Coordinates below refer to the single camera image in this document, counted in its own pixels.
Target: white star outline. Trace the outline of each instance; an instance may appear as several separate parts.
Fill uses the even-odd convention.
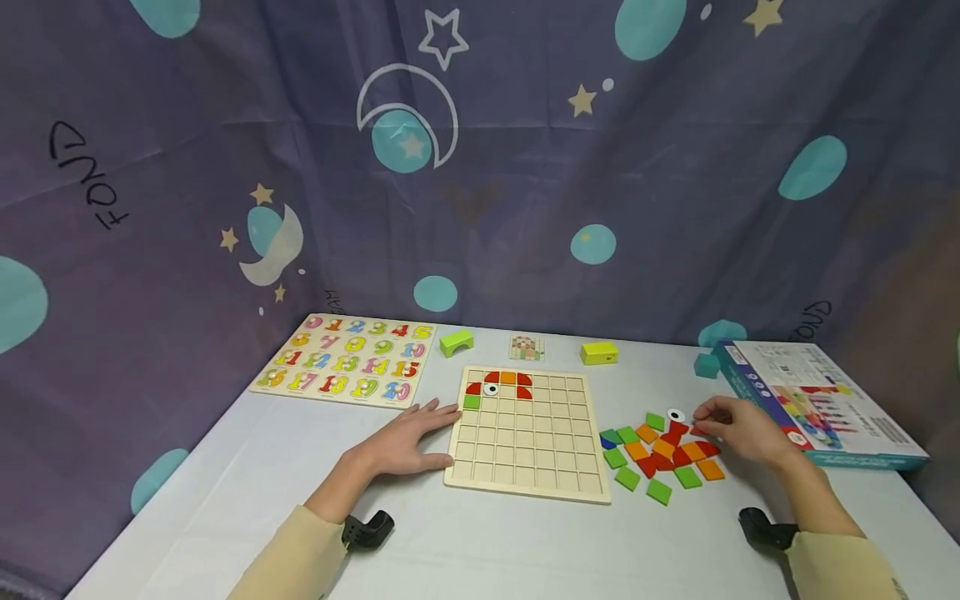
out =
[[[417,49],[426,54],[432,54],[437,57],[437,62],[440,64],[440,68],[443,72],[446,72],[447,67],[450,66],[450,59],[458,52],[466,52],[470,49],[470,45],[460,35],[460,9],[453,9],[450,13],[440,18],[437,14],[429,9],[423,11],[423,17],[426,18],[426,37],[417,46]],[[453,39],[456,40],[457,44],[455,46],[450,46],[446,49],[445,52],[441,52],[436,46],[431,46],[430,42],[433,41],[434,30],[433,26],[436,23],[441,27],[446,26],[447,23],[453,22],[453,27],[450,29],[450,34],[453,36]]]

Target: wooden mosaic board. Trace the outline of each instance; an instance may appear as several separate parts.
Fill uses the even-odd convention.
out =
[[[584,375],[466,367],[458,398],[448,486],[610,504]]]
[[[413,404],[437,326],[312,314],[251,392],[404,409]]]

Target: toy box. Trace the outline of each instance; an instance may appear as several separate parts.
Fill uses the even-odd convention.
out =
[[[929,455],[815,344],[720,342],[736,394],[763,408],[822,467],[911,470]]]

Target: left hand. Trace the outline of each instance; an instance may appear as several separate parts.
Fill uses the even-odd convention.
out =
[[[412,475],[453,465],[449,454],[423,454],[420,438],[431,431],[448,427],[460,418],[456,404],[443,408],[438,398],[420,408],[414,404],[379,431],[355,446],[349,453],[369,466],[372,475]]]

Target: green wooden block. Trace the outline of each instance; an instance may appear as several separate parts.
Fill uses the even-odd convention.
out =
[[[666,420],[662,415],[647,413],[647,424],[659,432],[666,431]]]
[[[657,500],[663,506],[670,504],[671,494],[673,494],[673,490],[670,489],[670,486],[661,482],[659,479],[651,479],[650,485],[647,486],[647,495]]]
[[[614,477],[613,480],[632,492],[636,490],[636,484],[640,483],[640,476],[629,468],[624,467],[616,472],[616,477]]]
[[[700,477],[697,477],[697,473],[693,470],[693,467],[676,468],[673,474],[677,475],[677,479],[680,480],[680,485],[684,486],[685,490],[699,488],[704,485],[704,482],[700,481]]]
[[[613,431],[612,429],[601,431],[600,437],[606,440],[607,442],[612,442],[614,444],[623,444],[623,440],[620,439],[620,434]]]
[[[622,429],[617,429],[616,435],[620,436],[620,439],[623,440],[624,444],[632,444],[633,442],[640,441],[640,437],[636,434],[633,427],[623,427]]]
[[[603,458],[610,465],[610,468],[621,468],[627,466],[627,459],[623,458],[620,448],[611,448],[603,451]]]

